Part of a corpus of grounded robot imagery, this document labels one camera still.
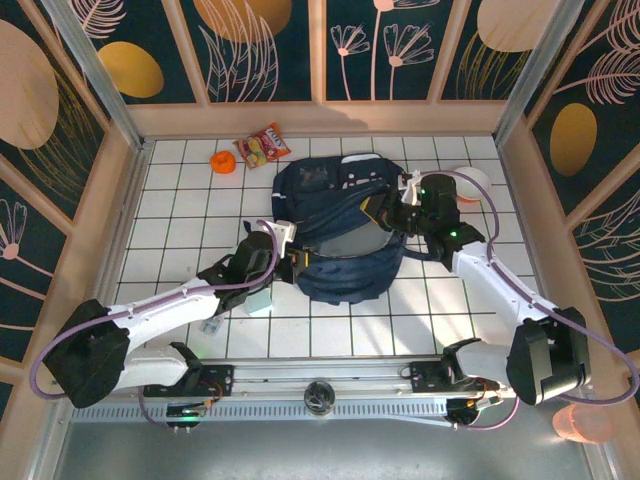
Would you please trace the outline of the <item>aluminium side rail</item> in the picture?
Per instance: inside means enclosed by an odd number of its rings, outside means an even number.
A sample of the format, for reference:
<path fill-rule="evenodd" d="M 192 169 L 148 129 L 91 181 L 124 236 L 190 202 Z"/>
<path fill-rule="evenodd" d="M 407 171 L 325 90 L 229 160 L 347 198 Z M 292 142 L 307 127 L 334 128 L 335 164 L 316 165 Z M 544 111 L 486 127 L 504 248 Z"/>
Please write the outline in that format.
<path fill-rule="evenodd" d="M 97 299 L 103 306 L 111 305 L 121 272 L 128 235 L 131 233 L 135 208 L 141 197 L 144 177 L 150 164 L 155 142 L 146 140 L 125 162 L 117 191 L 106 223 L 106 233 L 99 250 L 99 266 L 88 299 Z"/>

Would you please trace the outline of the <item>small orange round object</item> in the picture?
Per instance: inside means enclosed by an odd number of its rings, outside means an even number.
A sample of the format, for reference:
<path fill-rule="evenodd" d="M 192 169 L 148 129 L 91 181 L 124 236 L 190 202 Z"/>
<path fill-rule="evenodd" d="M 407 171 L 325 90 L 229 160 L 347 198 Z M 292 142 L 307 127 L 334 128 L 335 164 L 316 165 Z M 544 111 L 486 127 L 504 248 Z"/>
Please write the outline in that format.
<path fill-rule="evenodd" d="M 227 150 L 214 153 L 209 159 L 209 164 L 216 174 L 228 175 L 236 170 L 235 156 Z"/>

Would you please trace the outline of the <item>navy blue backpack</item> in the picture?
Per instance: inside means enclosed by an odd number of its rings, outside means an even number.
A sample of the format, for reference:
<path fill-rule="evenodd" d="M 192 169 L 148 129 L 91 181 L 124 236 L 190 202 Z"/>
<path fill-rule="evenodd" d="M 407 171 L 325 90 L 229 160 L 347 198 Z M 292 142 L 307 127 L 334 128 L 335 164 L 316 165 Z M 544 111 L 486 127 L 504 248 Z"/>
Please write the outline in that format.
<path fill-rule="evenodd" d="M 360 210 L 369 196 L 386 194 L 404 169 L 377 153 L 306 158 L 274 180 L 273 219 L 296 225 L 288 248 L 310 253 L 301 274 L 281 278 L 311 300 L 338 305 L 375 300 L 400 270 L 407 236 L 383 230 Z"/>

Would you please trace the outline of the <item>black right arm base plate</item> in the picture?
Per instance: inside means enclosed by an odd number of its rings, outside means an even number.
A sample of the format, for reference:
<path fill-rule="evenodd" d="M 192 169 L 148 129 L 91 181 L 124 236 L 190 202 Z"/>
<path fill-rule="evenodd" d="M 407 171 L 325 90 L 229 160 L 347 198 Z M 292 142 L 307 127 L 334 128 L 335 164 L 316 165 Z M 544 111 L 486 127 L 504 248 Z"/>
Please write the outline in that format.
<path fill-rule="evenodd" d="M 458 378 L 450 366 L 439 361 L 417 361 L 409 364 L 409 379 L 414 393 L 480 395 L 499 391 L 500 384 L 477 377 Z"/>

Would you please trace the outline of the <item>pale teal box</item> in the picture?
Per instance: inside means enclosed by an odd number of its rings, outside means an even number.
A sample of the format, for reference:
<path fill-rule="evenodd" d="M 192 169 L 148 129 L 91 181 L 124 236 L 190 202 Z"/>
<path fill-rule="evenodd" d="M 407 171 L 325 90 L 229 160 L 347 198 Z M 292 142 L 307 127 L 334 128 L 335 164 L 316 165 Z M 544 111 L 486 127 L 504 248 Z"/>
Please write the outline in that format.
<path fill-rule="evenodd" d="M 261 290 L 248 296 L 243 307 L 249 317 L 268 317 L 273 311 L 270 292 Z"/>

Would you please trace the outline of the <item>orange bowl white inside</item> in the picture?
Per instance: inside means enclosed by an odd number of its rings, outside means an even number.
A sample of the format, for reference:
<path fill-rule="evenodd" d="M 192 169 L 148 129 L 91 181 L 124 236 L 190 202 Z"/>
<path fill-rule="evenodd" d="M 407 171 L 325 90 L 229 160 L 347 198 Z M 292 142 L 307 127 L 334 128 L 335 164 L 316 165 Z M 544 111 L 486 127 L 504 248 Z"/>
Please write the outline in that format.
<path fill-rule="evenodd" d="M 481 170 L 474 167 L 459 167 L 454 170 L 456 192 L 459 200 L 478 202 L 489 193 L 491 180 Z"/>

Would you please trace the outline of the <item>aluminium frame post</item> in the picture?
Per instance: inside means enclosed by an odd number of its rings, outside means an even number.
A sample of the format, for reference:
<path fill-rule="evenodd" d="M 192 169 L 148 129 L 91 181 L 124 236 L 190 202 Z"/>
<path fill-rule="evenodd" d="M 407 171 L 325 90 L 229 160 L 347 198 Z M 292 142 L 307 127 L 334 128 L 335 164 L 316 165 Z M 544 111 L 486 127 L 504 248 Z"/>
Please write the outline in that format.
<path fill-rule="evenodd" d="M 94 40 L 107 40 L 125 19 L 124 0 L 38 1 L 60 37 L 61 46 L 70 51 L 127 143 L 140 151 L 142 137 L 93 43 Z"/>
<path fill-rule="evenodd" d="M 550 20 L 542 32 L 538 44 L 528 57 L 497 123 L 493 137 L 499 150 L 509 139 L 526 105 L 557 56 L 568 31 L 580 12 L 582 2 L 583 0 L 579 0 L 577 6 L 571 6 L 570 0 L 558 0 Z"/>

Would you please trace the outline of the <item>grey metal shelf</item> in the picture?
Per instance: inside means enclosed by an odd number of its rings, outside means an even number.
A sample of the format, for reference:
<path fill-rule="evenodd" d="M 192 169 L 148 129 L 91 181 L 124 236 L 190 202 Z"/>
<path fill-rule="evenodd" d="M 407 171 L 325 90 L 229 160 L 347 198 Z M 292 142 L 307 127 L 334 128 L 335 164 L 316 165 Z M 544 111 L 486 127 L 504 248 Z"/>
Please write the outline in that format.
<path fill-rule="evenodd" d="M 609 480 L 585 448 L 524 413 L 496 431 L 393 420 L 221 422 L 173 434 L 75 424 L 55 480 Z"/>

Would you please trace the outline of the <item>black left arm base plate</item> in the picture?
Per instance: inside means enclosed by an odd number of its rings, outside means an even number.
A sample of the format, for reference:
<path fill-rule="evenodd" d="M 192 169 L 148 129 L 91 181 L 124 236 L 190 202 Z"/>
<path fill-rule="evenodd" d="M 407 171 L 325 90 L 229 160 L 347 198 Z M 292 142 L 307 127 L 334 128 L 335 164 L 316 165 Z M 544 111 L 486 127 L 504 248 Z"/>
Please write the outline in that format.
<path fill-rule="evenodd" d="M 146 398 L 195 398 L 230 396 L 234 382 L 232 365 L 202 365 L 189 369 L 174 385 L 148 385 Z"/>

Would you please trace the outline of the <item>orange snack bag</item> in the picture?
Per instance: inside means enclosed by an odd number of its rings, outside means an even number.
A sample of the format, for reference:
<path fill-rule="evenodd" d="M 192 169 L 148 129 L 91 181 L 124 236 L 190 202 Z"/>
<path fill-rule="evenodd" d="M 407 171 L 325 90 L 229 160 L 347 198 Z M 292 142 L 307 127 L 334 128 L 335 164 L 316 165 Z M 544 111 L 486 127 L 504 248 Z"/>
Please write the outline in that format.
<path fill-rule="evenodd" d="M 233 145 L 249 169 L 275 162 L 291 153 L 276 122 L 235 140 Z"/>

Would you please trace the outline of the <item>black round knob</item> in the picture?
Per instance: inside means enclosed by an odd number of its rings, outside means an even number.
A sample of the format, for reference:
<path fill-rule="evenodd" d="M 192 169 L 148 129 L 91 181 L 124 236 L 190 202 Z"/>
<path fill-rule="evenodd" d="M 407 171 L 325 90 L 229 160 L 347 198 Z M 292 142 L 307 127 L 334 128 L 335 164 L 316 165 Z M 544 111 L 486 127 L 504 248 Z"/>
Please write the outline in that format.
<path fill-rule="evenodd" d="M 310 383 L 304 392 L 306 408 L 316 416 L 329 414 L 335 405 L 336 396 L 333 387 L 326 381 Z"/>

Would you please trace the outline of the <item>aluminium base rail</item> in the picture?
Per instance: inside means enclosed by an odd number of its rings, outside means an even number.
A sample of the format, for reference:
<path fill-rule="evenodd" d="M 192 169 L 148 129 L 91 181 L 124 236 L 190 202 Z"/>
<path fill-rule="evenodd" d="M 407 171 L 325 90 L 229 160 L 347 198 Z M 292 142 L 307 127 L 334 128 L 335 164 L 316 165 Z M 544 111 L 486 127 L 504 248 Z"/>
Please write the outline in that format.
<path fill-rule="evenodd" d="M 314 381 L 331 384 L 343 397 L 385 396 L 394 393 L 449 398 L 474 398 L 470 394 L 436 395 L 414 393 L 409 364 L 439 361 L 441 356 L 417 358 L 294 359 L 294 360 L 201 360 L 205 365 L 232 365 L 234 382 L 230 396 L 297 397 Z M 186 358 L 170 350 L 167 354 L 142 351 L 125 360 L 107 360 L 100 365 L 73 361 L 50 365 L 49 371 L 77 408 L 93 406 L 119 390 L 148 385 L 174 385 L 188 369 Z M 500 384 L 502 398 L 514 392 Z"/>

